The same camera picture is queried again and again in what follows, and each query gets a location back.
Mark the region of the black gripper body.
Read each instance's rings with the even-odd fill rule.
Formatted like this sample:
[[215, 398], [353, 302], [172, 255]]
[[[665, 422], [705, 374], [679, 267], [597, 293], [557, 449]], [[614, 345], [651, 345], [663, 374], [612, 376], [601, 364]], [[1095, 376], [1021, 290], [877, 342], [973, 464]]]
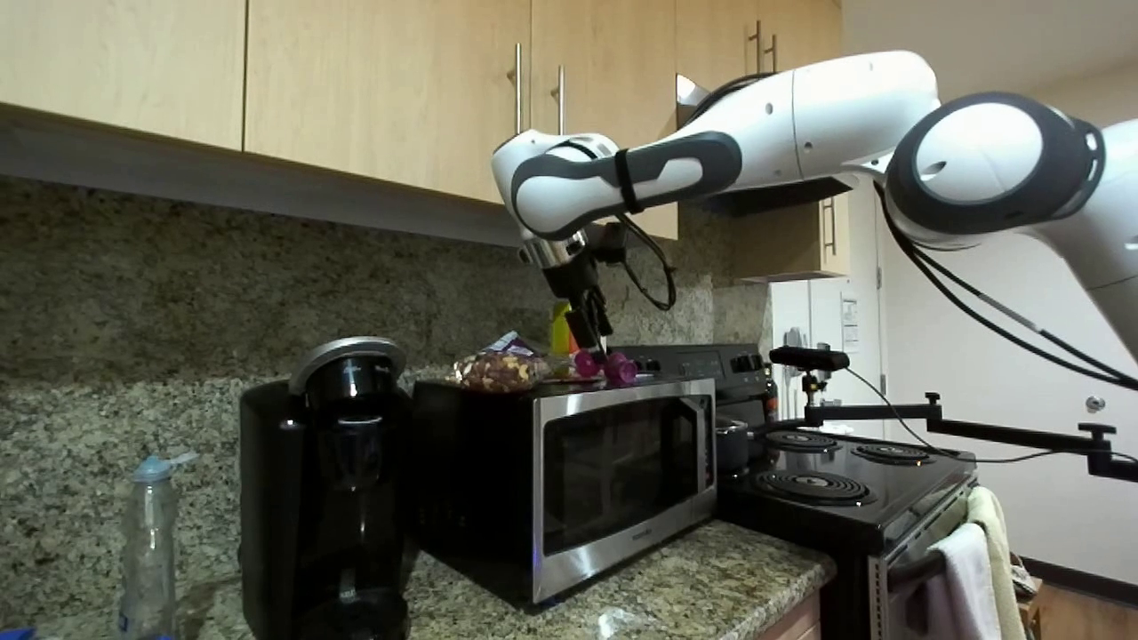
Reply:
[[601, 265], [625, 255], [614, 228], [583, 228], [570, 238], [524, 238], [525, 260], [545, 274], [551, 296], [570, 306], [570, 331], [580, 345], [612, 340], [606, 296], [597, 286]]

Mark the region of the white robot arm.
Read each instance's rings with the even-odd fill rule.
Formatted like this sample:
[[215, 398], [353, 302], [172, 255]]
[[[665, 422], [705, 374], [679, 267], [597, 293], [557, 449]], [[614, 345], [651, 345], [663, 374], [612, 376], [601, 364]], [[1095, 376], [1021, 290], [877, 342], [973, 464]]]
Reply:
[[548, 242], [612, 214], [861, 170], [914, 247], [1025, 232], [1073, 271], [1115, 340], [1138, 334], [1138, 130], [1095, 130], [1018, 93], [946, 99], [910, 49], [775, 70], [634, 149], [525, 130], [490, 170], [524, 235]]

